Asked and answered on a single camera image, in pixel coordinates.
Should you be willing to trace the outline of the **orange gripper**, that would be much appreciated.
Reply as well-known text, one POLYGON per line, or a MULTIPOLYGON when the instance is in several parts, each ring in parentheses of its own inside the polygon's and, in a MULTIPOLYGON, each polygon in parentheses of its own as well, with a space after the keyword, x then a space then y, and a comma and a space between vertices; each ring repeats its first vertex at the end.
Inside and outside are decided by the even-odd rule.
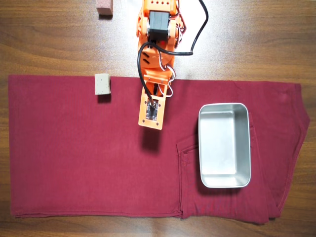
POLYGON ((142 76, 153 99, 154 97, 169 98, 173 95, 171 88, 171 83, 174 81, 173 70, 143 70, 142 76))

